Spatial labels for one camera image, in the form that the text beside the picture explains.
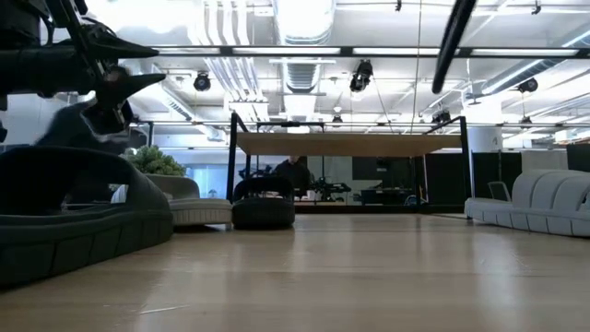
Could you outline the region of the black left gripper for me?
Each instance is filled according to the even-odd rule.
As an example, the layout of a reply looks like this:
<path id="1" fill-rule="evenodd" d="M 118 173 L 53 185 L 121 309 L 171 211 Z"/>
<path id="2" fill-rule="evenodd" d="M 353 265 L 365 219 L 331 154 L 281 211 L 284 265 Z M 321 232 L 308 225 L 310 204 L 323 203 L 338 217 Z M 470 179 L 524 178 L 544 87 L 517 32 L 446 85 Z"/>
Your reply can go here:
<path id="1" fill-rule="evenodd" d="M 100 58 L 149 58 L 159 51 L 122 40 L 111 35 L 111 30 L 95 18 L 89 18 L 86 0 L 45 0 L 51 18 L 47 21 L 46 46 L 60 66 L 63 76 L 60 88 L 88 93 L 106 75 L 107 61 Z M 92 43 L 96 42 L 96 52 Z M 124 70 L 113 70 L 103 83 L 106 100 L 125 100 L 141 89 L 159 83 L 164 74 L 129 75 Z"/>

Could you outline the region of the light grey slide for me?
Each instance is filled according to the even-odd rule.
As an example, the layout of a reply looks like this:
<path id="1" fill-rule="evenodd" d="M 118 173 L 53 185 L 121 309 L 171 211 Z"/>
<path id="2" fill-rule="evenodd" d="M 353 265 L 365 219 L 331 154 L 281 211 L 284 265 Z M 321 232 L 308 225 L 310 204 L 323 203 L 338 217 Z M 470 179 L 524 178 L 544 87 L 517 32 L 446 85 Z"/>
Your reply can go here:
<path id="1" fill-rule="evenodd" d="M 509 201 L 471 197 L 465 214 L 521 231 L 590 238 L 590 172 L 522 172 Z"/>
<path id="2" fill-rule="evenodd" d="M 148 174 L 169 199 L 175 226 L 231 224 L 232 204 L 220 198 L 201 198 L 198 184 L 187 177 Z"/>

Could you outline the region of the large dark slide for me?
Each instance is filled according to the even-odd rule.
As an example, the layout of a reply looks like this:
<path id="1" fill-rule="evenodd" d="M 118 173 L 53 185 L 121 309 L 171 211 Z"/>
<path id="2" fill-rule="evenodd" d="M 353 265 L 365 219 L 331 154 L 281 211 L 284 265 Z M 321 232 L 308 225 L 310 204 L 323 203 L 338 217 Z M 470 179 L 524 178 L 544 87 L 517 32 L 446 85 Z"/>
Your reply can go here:
<path id="1" fill-rule="evenodd" d="M 125 201 L 65 208 L 86 180 L 126 185 Z M 167 197 L 117 155 L 39 146 L 0 154 L 0 290 L 165 243 L 172 233 Z"/>

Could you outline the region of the green plant in white pot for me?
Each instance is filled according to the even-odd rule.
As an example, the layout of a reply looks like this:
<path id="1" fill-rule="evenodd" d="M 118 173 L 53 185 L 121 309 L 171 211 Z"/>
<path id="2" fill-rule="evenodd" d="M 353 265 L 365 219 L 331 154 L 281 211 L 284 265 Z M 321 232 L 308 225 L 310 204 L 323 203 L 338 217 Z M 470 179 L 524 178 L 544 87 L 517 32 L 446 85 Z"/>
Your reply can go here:
<path id="1" fill-rule="evenodd" d="M 158 146 L 128 148 L 121 157 L 145 174 L 185 176 L 185 167 L 164 154 Z"/>

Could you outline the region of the person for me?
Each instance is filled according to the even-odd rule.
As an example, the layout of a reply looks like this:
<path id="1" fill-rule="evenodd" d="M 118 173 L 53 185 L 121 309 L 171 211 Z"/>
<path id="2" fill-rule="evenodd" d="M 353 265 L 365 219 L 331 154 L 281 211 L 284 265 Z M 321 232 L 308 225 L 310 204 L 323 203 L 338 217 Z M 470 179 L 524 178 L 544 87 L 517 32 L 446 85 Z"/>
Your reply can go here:
<path id="1" fill-rule="evenodd" d="M 289 180 L 297 198 L 307 196 L 311 184 L 311 173 L 300 162 L 299 156 L 289 156 L 286 160 L 283 160 L 273 170 L 273 174 Z"/>

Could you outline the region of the black overhead rig bar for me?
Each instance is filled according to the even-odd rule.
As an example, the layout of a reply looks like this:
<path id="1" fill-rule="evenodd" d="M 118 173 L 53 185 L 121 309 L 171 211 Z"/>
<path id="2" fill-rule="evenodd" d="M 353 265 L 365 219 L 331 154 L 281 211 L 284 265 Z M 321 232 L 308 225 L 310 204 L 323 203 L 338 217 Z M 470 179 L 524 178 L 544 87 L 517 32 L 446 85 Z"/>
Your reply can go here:
<path id="1" fill-rule="evenodd" d="M 353 47 L 353 46 L 153 46 L 168 57 L 346 57 L 346 58 L 436 58 L 436 47 Z M 590 48 L 458 48 L 454 58 L 499 59 L 588 59 Z"/>

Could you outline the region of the grey chair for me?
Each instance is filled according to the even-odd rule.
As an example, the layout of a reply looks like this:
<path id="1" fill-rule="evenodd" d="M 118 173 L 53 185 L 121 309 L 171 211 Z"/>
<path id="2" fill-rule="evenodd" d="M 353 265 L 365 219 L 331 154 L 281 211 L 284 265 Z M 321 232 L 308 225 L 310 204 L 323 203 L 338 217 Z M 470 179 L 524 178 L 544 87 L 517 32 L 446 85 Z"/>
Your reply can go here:
<path id="1" fill-rule="evenodd" d="M 495 200 L 500 200 L 504 202 L 511 202 L 511 195 L 508 191 L 508 188 L 504 182 L 489 182 L 488 188 L 490 190 L 491 197 Z"/>

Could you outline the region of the black background metal frame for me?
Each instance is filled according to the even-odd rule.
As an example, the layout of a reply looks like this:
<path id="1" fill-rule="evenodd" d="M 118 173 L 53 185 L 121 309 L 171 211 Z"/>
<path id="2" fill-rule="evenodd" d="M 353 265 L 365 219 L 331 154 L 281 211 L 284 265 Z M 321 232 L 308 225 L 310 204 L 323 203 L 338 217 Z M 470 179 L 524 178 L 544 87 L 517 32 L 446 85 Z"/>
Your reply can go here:
<path id="1" fill-rule="evenodd" d="M 155 133 L 153 122 L 134 122 L 129 127 L 129 148 L 152 146 Z"/>

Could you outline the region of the wooden shelf black frame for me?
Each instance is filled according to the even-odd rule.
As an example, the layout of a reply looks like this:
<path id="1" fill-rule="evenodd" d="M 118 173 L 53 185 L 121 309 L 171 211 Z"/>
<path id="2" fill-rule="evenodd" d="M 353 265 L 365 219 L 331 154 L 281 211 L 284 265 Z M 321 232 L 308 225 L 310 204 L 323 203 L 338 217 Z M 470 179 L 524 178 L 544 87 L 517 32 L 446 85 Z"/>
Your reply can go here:
<path id="1" fill-rule="evenodd" d="M 436 129 L 459 122 L 460 135 L 430 135 Z M 461 149 L 461 171 L 465 200 L 472 197 L 472 175 L 465 116 L 436 125 L 419 135 L 375 135 L 375 134 L 263 134 L 249 133 L 237 113 L 230 115 L 230 145 L 227 176 L 227 199 L 232 202 L 236 149 L 241 148 L 246 156 L 246 177 L 249 175 L 252 155 L 293 155 L 298 156 L 351 156 L 351 157 L 410 157 L 425 156 L 444 148 Z M 419 188 L 415 189 L 418 203 Z"/>

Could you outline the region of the black table frame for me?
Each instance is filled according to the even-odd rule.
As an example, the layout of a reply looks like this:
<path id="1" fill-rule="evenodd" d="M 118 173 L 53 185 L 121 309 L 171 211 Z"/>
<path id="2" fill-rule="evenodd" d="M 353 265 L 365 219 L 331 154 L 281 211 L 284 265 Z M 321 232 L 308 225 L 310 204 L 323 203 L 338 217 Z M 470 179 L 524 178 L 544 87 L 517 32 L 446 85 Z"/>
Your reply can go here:
<path id="1" fill-rule="evenodd" d="M 342 206 L 296 205 L 297 214 L 463 214 L 464 207 L 445 205 L 421 206 Z"/>

